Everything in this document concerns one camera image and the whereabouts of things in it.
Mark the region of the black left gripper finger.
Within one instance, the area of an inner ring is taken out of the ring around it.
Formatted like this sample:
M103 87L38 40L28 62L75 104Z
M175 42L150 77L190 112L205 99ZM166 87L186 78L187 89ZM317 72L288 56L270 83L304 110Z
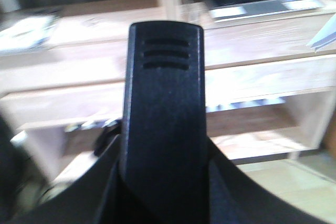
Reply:
M124 95L124 185L159 223L208 223L202 27L132 24Z

